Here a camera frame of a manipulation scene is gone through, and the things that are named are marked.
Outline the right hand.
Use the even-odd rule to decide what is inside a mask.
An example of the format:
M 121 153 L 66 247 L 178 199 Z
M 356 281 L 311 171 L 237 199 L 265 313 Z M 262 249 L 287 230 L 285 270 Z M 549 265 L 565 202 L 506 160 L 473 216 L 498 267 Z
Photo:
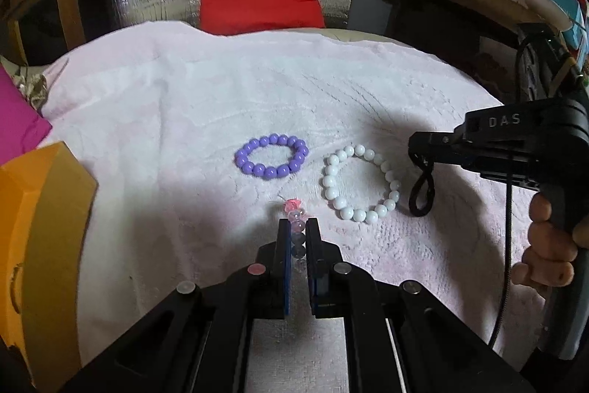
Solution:
M 529 206 L 529 247 L 510 272 L 512 284 L 531 287 L 542 296 L 546 296 L 550 288 L 572 282 L 573 260 L 581 248 L 588 248 L 588 218 L 580 221 L 572 234 L 567 234 L 551 224 L 551 216 L 551 203 L 541 193 L 536 193 Z

